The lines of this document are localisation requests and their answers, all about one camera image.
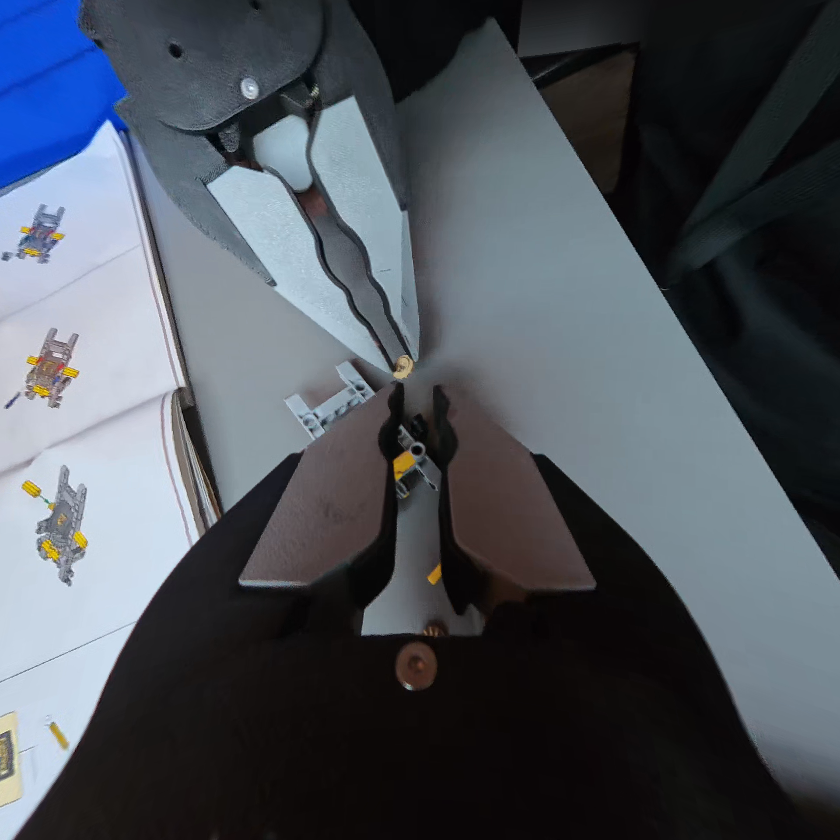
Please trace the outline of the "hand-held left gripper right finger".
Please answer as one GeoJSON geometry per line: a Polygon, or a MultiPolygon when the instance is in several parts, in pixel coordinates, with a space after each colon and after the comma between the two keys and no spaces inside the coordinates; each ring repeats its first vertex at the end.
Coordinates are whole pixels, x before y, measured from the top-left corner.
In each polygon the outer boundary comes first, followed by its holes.
{"type": "Polygon", "coordinates": [[[595,577],[532,452],[455,386],[434,387],[433,414],[440,568],[454,611],[488,616],[533,595],[593,592],[595,577]]]}

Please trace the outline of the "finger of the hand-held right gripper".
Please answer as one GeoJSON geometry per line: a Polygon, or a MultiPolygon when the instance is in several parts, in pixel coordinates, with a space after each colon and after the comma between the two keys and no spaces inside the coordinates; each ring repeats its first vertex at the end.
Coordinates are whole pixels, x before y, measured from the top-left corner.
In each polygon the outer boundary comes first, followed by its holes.
{"type": "Polygon", "coordinates": [[[234,165],[206,188],[283,298],[364,361],[392,371],[393,357],[354,310],[350,291],[328,268],[319,235],[281,177],[234,165]]]}
{"type": "Polygon", "coordinates": [[[366,285],[383,305],[397,356],[419,361],[421,325],[410,220],[386,173],[357,97],[326,107],[308,147],[316,181],[360,249],[366,285]]]}

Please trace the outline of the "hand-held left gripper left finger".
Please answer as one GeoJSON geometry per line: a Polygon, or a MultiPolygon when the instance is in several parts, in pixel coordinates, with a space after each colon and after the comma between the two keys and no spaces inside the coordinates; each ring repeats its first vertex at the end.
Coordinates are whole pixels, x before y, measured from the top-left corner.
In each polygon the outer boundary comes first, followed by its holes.
{"type": "Polygon", "coordinates": [[[359,634],[392,578],[404,386],[338,420],[294,459],[290,478],[238,582],[302,603],[302,627],[359,634]]]}

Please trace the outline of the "grey lego chassis assembly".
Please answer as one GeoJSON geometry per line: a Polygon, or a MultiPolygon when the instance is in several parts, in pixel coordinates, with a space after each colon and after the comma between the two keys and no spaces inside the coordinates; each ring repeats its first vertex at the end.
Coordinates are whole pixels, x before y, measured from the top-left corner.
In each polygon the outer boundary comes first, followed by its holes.
{"type": "MultiPolygon", "coordinates": [[[[374,389],[351,361],[336,365],[335,370],[343,388],[325,402],[311,407],[300,394],[289,395],[285,400],[311,440],[326,434],[340,419],[369,402],[375,395],[374,389]]],[[[409,498],[412,489],[420,481],[432,491],[438,492],[440,489],[442,474],[427,451],[428,439],[429,425],[420,413],[398,428],[397,440],[401,451],[392,460],[392,467],[395,492],[401,500],[409,498]]]]}

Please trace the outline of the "lego instruction booklet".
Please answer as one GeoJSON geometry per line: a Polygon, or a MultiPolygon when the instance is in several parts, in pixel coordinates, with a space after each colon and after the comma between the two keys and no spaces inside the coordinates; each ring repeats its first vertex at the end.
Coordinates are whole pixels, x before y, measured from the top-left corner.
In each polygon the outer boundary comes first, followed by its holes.
{"type": "Polygon", "coordinates": [[[1,832],[13,838],[218,509],[121,133],[105,122],[1,211],[1,832]]]}

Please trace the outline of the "blue plastic bin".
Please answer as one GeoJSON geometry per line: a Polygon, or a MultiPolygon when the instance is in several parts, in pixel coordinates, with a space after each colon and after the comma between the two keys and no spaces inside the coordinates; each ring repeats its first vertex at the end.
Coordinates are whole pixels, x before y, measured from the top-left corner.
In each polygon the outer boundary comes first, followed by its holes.
{"type": "Polygon", "coordinates": [[[125,90],[78,27],[79,1],[1,2],[1,187],[82,151],[125,90]]]}

